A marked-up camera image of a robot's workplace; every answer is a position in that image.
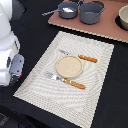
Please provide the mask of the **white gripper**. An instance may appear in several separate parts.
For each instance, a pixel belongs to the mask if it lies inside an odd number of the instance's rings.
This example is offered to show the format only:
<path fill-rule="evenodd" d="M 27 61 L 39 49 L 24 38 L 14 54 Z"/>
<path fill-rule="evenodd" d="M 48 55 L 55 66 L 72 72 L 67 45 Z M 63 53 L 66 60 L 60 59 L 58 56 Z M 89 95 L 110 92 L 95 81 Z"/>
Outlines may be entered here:
<path fill-rule="evenodd" d="M 24 57 L 19 49 L 20 46 L 13 43 L 7 50 L 0 50 L 0 86 L 14 85 L 21 77 Z"/>

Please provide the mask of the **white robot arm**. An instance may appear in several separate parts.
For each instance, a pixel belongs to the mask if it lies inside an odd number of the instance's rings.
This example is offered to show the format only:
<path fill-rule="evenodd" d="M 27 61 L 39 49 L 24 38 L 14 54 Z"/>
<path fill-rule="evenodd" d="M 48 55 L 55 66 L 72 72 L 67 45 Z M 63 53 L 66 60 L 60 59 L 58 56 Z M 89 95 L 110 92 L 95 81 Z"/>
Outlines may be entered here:
<path fill-rule="evenodd" d="M 0 0 L 0 86 L 12 86 L 22 74 L 24 57 L 20 43 L 11 30 L 10 22 L 26 11 L 20 0 Z"/>

